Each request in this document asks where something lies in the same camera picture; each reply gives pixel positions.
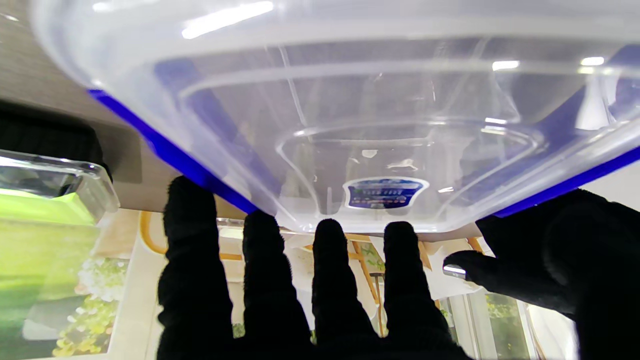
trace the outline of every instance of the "blue sticker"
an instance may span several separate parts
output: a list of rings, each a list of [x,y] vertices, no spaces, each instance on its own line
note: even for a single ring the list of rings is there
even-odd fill
[[[356,209],[397,209],[413,205],[429,183],[412,177],[368,177],[346,183],[346,206]]]

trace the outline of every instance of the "gloved hand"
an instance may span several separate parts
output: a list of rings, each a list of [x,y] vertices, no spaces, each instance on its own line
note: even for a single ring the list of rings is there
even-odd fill
[[[467,280],[488,291],[553,309],[572,318],[580,294],[616,256],[637,256],[640,214],[574,190],[506,218],[476,222],[495,258],[475,251],[451,254]]]

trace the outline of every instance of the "green plant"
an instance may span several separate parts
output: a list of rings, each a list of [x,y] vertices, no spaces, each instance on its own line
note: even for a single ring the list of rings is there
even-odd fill
[[[69,326],[60,332],[52,354],[55,357],[100,354],[106,352],[111,339],[118,302],[106,302],[88,296],[76,313],[69,315]]]

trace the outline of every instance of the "clear plastic tray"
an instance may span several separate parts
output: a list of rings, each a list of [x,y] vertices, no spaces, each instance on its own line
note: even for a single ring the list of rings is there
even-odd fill
[[[119,207],[99,165],[0,151],[0,218],[97,225]]]
[[[298,231],[452,230],[640,145],[637,3],[33,4],[69,76]]]

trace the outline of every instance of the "glove finger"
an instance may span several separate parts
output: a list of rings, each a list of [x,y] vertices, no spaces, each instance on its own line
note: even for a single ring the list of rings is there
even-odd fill
[[[575,299],[567,288],[548,274],[521,264],[484,256],[473,250],[455,252],[444,259],[444,265],[458,265],[467,272],[466,280],[490,292],[559,311],[575,312]]]
[[[284,251],[284,239],[276,219],[260,210],[247,215],[242,247],[247,261],[255,256],[281,254]]]
[[[216,201],[213,194],[184,176],[169,185],[169,199],[164,207],[164,233],[169,242],[211,232],[218,236]]]
[[[465,280],[480,286],[493,282],[498,275],[499,262],[474,250],[454,252],[443,261],[443,266],[456,265],[466,271]]]

